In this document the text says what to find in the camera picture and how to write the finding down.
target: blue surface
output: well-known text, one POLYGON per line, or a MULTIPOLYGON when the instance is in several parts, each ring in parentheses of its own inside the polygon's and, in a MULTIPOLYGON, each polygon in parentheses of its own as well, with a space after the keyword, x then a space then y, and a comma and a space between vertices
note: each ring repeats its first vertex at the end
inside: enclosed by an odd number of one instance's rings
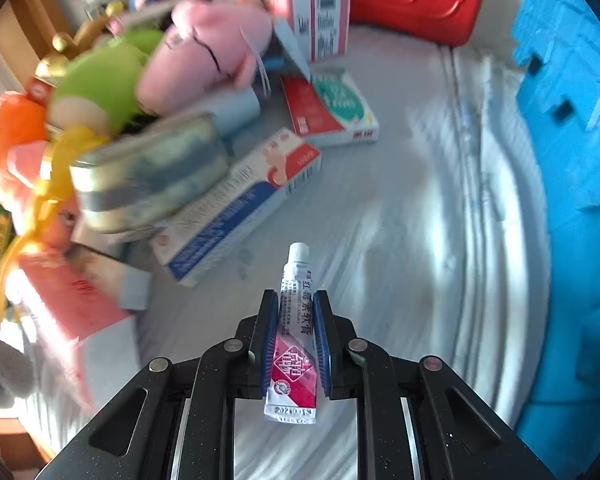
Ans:
POLYGON ((559 479, 600 450, 600 22, 584 0, 525 0, 518 105, 542 171, 552 244, 550 314, 518 434, 559 479))

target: cardboard box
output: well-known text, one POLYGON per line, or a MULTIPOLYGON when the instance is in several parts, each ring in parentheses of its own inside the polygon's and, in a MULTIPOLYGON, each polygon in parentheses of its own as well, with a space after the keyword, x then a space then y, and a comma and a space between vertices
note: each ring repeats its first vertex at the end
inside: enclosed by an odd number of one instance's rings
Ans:
POLYGON ((158 261, 183 285, 222 260, 320 171, 322 157, 286 128, 236 162, 228 175, 185 206, 152 240, 158 261))
POLYGON ((344 54, 349 41, 351 0, 269 0, 269 10, 285 18, 307 60, 344 54))
POLYGON ((46 350, 78 402, 99 411, 140 369, 134 318, 55 250, 21 254, 19 264, 9 279, 46 350))
POLYGON ((314 72, 311 83, 283 76, 282 86, 301 139, 318 148, 378 140, 378 120, 348 73, 314 72))
POLYGON ((72 269, 112 297, 125 310, 146 310, 151 273, 109 258, 90 248, 77 246, 68 254, 72 269))

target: wrinkled cloth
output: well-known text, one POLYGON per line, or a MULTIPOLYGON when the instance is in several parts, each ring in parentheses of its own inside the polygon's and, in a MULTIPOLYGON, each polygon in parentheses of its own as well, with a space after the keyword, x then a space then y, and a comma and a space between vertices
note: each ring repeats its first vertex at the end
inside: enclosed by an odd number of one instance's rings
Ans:
MULTIPOLYGON (((302 241, 315 288, 360 337, 410 360, 439 355, 515 423, 538 363, 549 280, 542 183, 514 100, 520 76, 470 48, 452 54, 368 27, 352 27, 346 56, 326 64, 350 72, 379 141, 325 148, 318 178, 194 289, 136 244, 131 264, 154 273, 151 307, 137 316, 141 362, 188 360, 233 336, 263 290, 279 288, 288 247, 302 241)), ((280 126, 291 123, 278 94, 232 155, 280 126)), ((267 422, 263 406, 237 403, 237 479, 357 478, 353 400, 319 397, 315 426, 267 422)), ((57 424, 79 426, 59 409, 57 424)))

